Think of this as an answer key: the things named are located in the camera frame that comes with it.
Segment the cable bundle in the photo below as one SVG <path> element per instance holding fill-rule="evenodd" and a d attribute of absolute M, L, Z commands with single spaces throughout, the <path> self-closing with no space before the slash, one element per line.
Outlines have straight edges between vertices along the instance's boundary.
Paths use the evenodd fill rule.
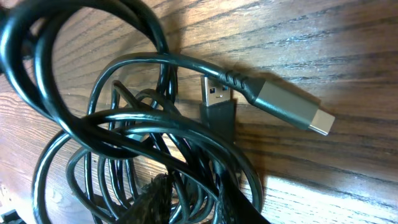
<path fill-rule="evenodd" d="M 78 118 L 71 114 L 62 100 L 52 71 L 52 50 L 56 36 L 63 24 L 81 7 L 93 7 L 114 14 L 142 32 L 155 45 L 156 53 L 123 55 L 109 63 L 100 73 L 92 89 L 87 115 Z M 31 82 L 22 63 L 22 49 L 30 28 L 43 19 L 34 35 L 31 49 L 36 84 Z M 231 142 L 211 132 L 201 124 L 183 117 L 174 106 L 177 93 L 177 67 L 185 67 L 200 73 L 221 77 L 228 70 L 216 65 L 169 52 L 161 26 L 154 13 L 141 1 L 113 0 L 28 0 L 11 9 L 2 21 L 1 63 L 9 83 L 20 97 L 41 115 L 56 122 L 62 128 L 43 150 L 34 173 L 33 209 L 38 223 L 50 223 L 45 207 L 45 181 L 50 163 L 56 153 L 71 138 L 81 144 L 67 165 L 67 180 L 79 201 L 93 214 L 95 223 L 146 223 L 140 215 L 158 215 L 163 219 L 156 223 L 198 223 L 204 220 L 213 207 L 220 206 L 220 174 L 209 165 L 217 164 L 230 181 L 238 186 L 235 176 L 242 170 L 248 178 L 252 191 L 252 205 L 257 211 L 262 208 L 262 188 L 255 170 L 247 157 Z M 159 63 L 160 74 L 155 90 L 140 91 L 136 96 L 119 81 L 113 82 L 112 102 L 109 110 L 96 111 L 101 90 L 108 78 L 120 67 L 132 63 Z M 119 107 L 122 97 L 127 102 Z M 151 105 L 143 103 L 150 98 Z M 99 127 L 108 123 L 108 129 Z M 132 136 L 148 134 L 144 141 Z M 184 156 L 182 162 L 170 155 L 162 135 L 167 135 Z M 93 193 L 91 155 L 99 155 L 98 180 L 104 205 Z M 146 193 L 139 195 L 134 175 L 136 156 L 145 156 L 164 164 L 168 175 L 155 178 Z M 85 190 L 79 188 L 74 170 L 84 158 Z M 118 200 L 112 201 L 105 182 L 105 163 L 109 163 L 112 190 Z M 123 163 L 127 180 L 123 179 Z M 124 181 L 128 181 L 132 198 L 126 198 Z M 170 204 L 171 186 L 178 195 L 178 203 Z M 161 202 L 165 208 L 151 209 L 146 194 L 162 189 Z M 215 223 L 228 222 L 225 217 L 214 216 Z"/>

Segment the black cable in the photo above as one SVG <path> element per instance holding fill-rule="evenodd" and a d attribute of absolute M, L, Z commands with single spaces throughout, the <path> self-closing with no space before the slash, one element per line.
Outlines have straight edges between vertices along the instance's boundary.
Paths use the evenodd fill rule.
<path fill-rule="evenodd" d="M 71 114 L 60 96 L 52 71 L 52 50 L 56 36 L 63 24 L 81 7 L 93 7 L 114 14 L 146 35 L 157 53 L 127 54 L 110 62 L 100 73 L 90 95 L 87 116 L 78 118 Z M 22 63 L 22 48 L 31 37 L 30 27 L 43 19 L 34 36 L 32 49 L 36 84 L 28 77 Z M 219 203 L 219 185 L 213 179 L 209 162 L 217 162 L 230 181 L 237 187 L 235 167 L 246 177 L 252 192 L 252 205 L 262 208 L 262 187 L 247 157 L 233 143 L 224 140 L 201 124 L 183 117 L 174 106 L 177 94 L 177 67 L 185 67 L 214 78 L 226 76 L 229 71 L 211 63 L 184 55 L 172 54 L 154 13 L 141 1 L 128 0 L 28 0 L 8 12 L 2 21 L 0 46 L 1 65 L 7 79 L 20 97 L 41 115 L 61 126 L 60 131 L 43 150 L 33 179 L 33 209 L 37 223 L 50 223 L 45 207 L 45 180 L 50 163 L 60 148 L 71 138 L 81 148 L 71 156 L 67 165 L 67 180 L 79 201 L 93 214 L 95 223 L 127 220 L 134 206 L 139 206 L 141 195 L 134 176 L 136 156 L 145 156 L 163 163 L 173 180 L 179 202 L 170 208 L 170 223 L 197 223 L 204 220 Z M 120 82 L 113 83 L 110 110 L 96 111 L 101 90 L 109 77 L 120 67 L 131 63 L 159 63 L 159 81 L 155 90 L 143 90 L 133 96 Z M 119 98 L 127 101 L 127 108 L 119 108 Z M 151 105 L 142 103 L 152 99 Z M 157 105 L 162 111 L 155 110 Z M 100 124 L 109 123 L 109 130 Z M 149 134 L 144 141 L 136 141 L 132 134 Z M 172 157 L 162 139 L 166 134 L 184 156 L 186 162 Z M 91 154 L 99 155 L 98 180 L 106 208 L 94 200 Z M 79 188 L 74 169 L 85 158 L 85 193 Z M 105 182 L 104 165 L 109 162 L 112 191 L 121 206 L 116 205 Z M 123 161 L 127 180 L 123 179 Z M 129 182 L 132 198 L 126 198 L 124 181 Z M 188 186 L 193 189 L 187 192 Z"/>

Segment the wood grain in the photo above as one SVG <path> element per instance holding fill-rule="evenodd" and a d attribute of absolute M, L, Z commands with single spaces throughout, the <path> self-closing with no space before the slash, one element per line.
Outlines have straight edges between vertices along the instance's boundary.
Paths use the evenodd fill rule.
<path fill-rule="evenodd" d="M 295 85 L 336 116 L 331 133 L 323 137 L 295 129 L 234 93 L 236 144 L 264 184 L 265 217 L 272 223 L 398 223 L 397 1 L 145 2 L 160 18 L 173 51 Z M 62 29 L 53 56 L 57 84 L 71 111 L 84 115 L 96 77 L 113 58 L 148 51 L 153 46 L 134 28 L 105 12 L 82 9 Z M 111 80 L 137 93 L 155 87 L 158 70 L 155 65 L 126 66 Z M 109 107 L 110 83 L 99 110 Z M 199 74 L 180 69 L 178 109 L 198 119 L 200 102 Z M 30 185 L 35 163 L 59 129 L 0 77 L 0 181 L 28 223 L 34 222 Z M 72 141 L 58 153 L 47 181 L 47 207 L 57 223 L 92 222 L 65 179 L 65 164 L 77 149 Z M 165 172 L 163 165 L 145 158 L 136 163 L 141 185 Z M 82 171 L 80 164 L 80 184 Z M 242 187 L 250 197 L 245 179 Z"/>

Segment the coiled cable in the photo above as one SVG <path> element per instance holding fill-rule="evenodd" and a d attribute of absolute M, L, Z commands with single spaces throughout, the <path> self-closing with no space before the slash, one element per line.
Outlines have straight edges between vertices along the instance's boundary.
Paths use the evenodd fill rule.
<path fill-rule="evenodd" d="M 57 34 L 63 24 L 81 7 L 92 7 L 114 14 L 142 32 L 156 47 L 156 53 L 127 54 L 110 62 L 100 73 L 92 89 L 87 115 L 73 115 L 60 96 L 52 68 L 52 50 Z M 22 63 L 24 41 L 30 36 L 30 28 L 39 19 L 43 20 L 34 36 L 32 59 L 34 84 Z M 178 203 L 170 209 L 169 223 L 198 223 L 204 220 L 219 202 L 219 182 L 213 178 L 209 162 L 217 163 L 229 174 L 234 185 L 237 167 L 246 177 L 252 192 L 252 205 L 257 211 L 262 208 L 262 187 L 259 178 L 247 157 L 231 142 L 213 133 L 201 124 L 183 117 L 174 106 L 177 94 L 177 67 L 185 67 L 219 78 L 229 73 L 199 59 L 172 54 L 154 13 L 141 1 L 134 0 L 29 0 L 11 9 L 2 21 L 0 46 L 1 65 L 9 83 L 19 96 L 41 115 L 56 122 L 62 128 L 43 150 L 37 162 L 33 181 L 33 209 L 37 223 L 50 223 L 45 207 L 45 181 L 52 159 L 71 138 L 81 144 L 67 165 L 67 180 L 79 201 L 93 214 L 95 223 L 120 223 L 131 211 L 140 197 L 134 180 L 133 158 L 145 156 L 164 164 L 178 195 Z M 122 66 L 132 63 L 159 63 L 159 80 L 155 90 L 142 90 L 133 96 L 120 82 L 113 82 L 112 102 L 109 110 L 96 111 L 98 97 L 105 82 Z M 126 108 L 119 107 L 122 97 Z M 147 105 L 142 101 L 152 99 Z M 109 123 L 108 129 L 99 127 Z M 149 134 L 140 142 L 129 138 L 132 134 Z M 186 162 L 170 155 L 162 139 L 166 134 Z M 101 208 L 93 193 L 91 155 L 99 155 L 98 180 L 103 200 Z M 84 158 L 85 191 L 79 188 L 75 178 L 75 166 Z M 109 195 L 104 169 L 108 161 L 112 190 L 118 204 Z M 123 163 L 127 168 L 127 181 L 132 198 L 124 192 Z"/>

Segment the tangled black cable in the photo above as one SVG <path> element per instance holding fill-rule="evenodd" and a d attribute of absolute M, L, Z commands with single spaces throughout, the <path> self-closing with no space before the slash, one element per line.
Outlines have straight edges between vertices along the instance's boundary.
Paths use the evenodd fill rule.
<path fill-rule="evenodd" d="M 53 45 L 60 28 L 81 7 L 92 7 L 118 16 L 146 35 L 155 45 L 157 53 L 123 55 L 109 63 L 92 89 L 87 115 L 78 118 L 71 114 L 57 90 L 51 61 Z M 23 66 L 21 49 L 30 35 L 31 26 L 39 19 L 42 19 L 43 23 L 34 37 L 32 49 L 36 80 L 34 84 Z M 235 185 L 238 185 L 235 171 L 242 170 L 251 187 L 252 205 L 257 211 L 261 211 L 261 184 L 247 157 L 233 143 L 225 141 L 201 124 L 183 117 L 174 106 L 177 67 L 189 68 L 215 78 L 229 71 L 202 60 L 171 54 L 156 16 L 143 2 L 23 1 L 11 9 L 2 21 L 0 51 L 2 69 L 15 91 L 37 112 L 62 127 L 62 131 L 56 134 L 43 150 L 34 172 L 33 209 L 38 223 L 50 223 L 45 207 L 46 176 L 52 159 L 71 138 L 81 144 L 81 148 L 68 162 L 67 180 L 79 201 L 93 214 L 95 223 L 122 223 L 134 219 L 128 214 L 134 206 L 139 206 L 137 200 L 140 195 L 132 175 L 132 158 L 136 156 L 145 156 L 166 166 L 178 195 L 178 203 L 171 205 L 169 210 L 170 223 L 200 222 L 210 214 L 215 204 L 217 206 L 219 203 L 220 183 L 213 178 L 209 161 L 219 164 Z M 98 97 L 105 82 L 117 69 L 131 63 L 160 64 L 156 89 L 142 90 L 133 96 L 122 83 L 115 81 L 110 110 L 96 111 Z M 126 100 L 126 108 L 119 108 L 120 96 Z M 152 104 L 144 104 L 144 98 L 152 99 Z M 155 110 L 157 105 L 161 105 L 163 110 Z M 108 130 L 99 127 L 104 123 L 109 123 Z M 132 134 L 149 134 L 149 138 L 140 142 L 129 138 Z M 186 162 L 170 155 L 162 134 L 166 134 L 172 140 Z M 104 208 L 96 203 L 93 193 L 92 153 L 99 155 L 98 180 L 106 204 Z M 77 162 L 83 157 L 85 192 L 79 188 L 74 174 Z M 112 201 L 105 183 L 106 160 L 109 163 L 113 191 L 120 205 Z M 132 198 L 126 198 L 124 192 L 123 163 L 126 165 Z M 215 215 L 215 223 L 222 221 L 222 218 L 217 219 Z"/>

